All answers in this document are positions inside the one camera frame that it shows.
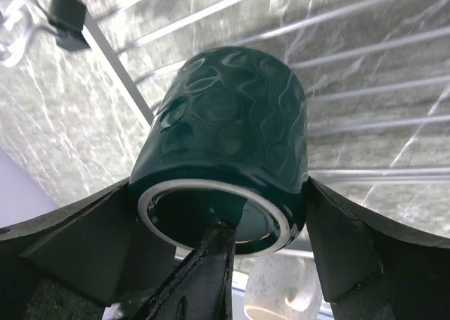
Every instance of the glossy ceramic surface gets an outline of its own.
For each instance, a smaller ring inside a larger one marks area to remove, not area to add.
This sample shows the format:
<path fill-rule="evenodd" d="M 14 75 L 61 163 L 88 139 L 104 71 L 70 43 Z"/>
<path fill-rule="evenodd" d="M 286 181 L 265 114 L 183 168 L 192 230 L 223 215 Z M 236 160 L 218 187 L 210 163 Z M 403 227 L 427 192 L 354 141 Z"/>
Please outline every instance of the glossy ceramic surface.
<path fill-rule="evenodd" d="M 306 122 L 303 89 L 282 62 L 243 47 L 206 51 L 187 61 L 169 88 L 131 174 L 132 195 L 137 201 L 171 179 L 248 188 L 283 211 L 291 239 L 304 223 Z M 273 216 L 220 189 L 171 192 L 150 204 L 148 214 L 189 247 L 214 220 L 238 228 L 238 254 L 258 252 L 279 235 Z"/>

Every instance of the gray marble surface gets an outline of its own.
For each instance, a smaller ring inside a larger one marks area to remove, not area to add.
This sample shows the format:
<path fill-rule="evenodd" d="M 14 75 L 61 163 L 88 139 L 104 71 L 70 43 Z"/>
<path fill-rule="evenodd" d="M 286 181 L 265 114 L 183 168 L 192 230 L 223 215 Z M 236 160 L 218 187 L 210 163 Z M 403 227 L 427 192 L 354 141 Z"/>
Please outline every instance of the gray marble surface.
<path fill-rule="evenodd" d="M 0 8 L 9 1 L 0 0 Z M 94 15 L 121 1 L 85 0 Z M 103 21 L 101 28 L 118 49 L 219 1 L 145 0 Z M 297 76 L 309 97 L 450 75 L 450 0 L 384 0 L 367 6 L 370 2 L 246 0 L 127 51 L 121 60 L 135 78 L 203 49 L 308 20 L 310 25 L 248 46 L 300 63 Z M 355 3 L 358 10 L 345 13 Z M 446 34 L 439 34 L 446 28 Z M 392 40 L 396 46 L 386 50 Z M 139 85 L 149 104 L 164 96 L 173 76 L 169 72 Z M 147 131 L 111 84 L 92 52 L 66 53 L 45 34 L 37 35 L 17 66 L 0 69 L 0 144 L 60 205 L 128 176 L 146 138 Z M 309 125 L 426 116 L 430 111 L 449 114 L 449 93 L 450 82 L 440 82 L 312 101 Z M 309 164 L 448 165 L 449 134 L 450 123 L 445 122 L 310 137 Z M 333 188 L 399 222 L 450 236 L 448 185 Z"/>

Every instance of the green mug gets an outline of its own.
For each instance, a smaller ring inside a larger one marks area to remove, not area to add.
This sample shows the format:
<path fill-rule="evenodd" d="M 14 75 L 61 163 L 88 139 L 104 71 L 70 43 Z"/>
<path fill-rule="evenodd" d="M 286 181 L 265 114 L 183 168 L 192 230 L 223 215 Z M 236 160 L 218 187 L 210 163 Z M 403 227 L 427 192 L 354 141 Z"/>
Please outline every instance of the green mug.
<path fill-rule="evenodd" d="M 261 51 L 230 46 L 188 60 L 129 179 L 143 223 L 186 249 L 227 223 L 237 257 L 288 245 L 306 219 L 305 100 L 294 73 Z"/>

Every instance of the black clip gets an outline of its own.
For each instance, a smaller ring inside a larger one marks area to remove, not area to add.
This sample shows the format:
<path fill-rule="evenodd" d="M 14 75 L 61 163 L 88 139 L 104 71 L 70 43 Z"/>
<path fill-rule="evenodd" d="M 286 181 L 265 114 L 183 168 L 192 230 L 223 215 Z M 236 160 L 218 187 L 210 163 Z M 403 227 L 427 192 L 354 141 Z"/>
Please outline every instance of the black clip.
<path fill-rule="evenodd" d="M 86 5 L 80 0 L 52 0 L 49 24 L 58 31 L 58 47 L 70 52 L 89 48 L 82 34 L 86 12 Z"/>

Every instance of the white cup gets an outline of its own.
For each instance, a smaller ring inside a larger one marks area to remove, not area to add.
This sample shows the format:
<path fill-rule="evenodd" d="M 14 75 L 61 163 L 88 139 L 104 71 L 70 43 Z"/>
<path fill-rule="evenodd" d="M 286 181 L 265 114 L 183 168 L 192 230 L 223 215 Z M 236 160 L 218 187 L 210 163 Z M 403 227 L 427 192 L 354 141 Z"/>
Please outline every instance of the white cup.
<path fill-rule="evenodd" d="M 244 312 L 252 320 L 315 320 L 322 291 L 313 260 L 265 255 L 255 260 L 245 288 Z"/>

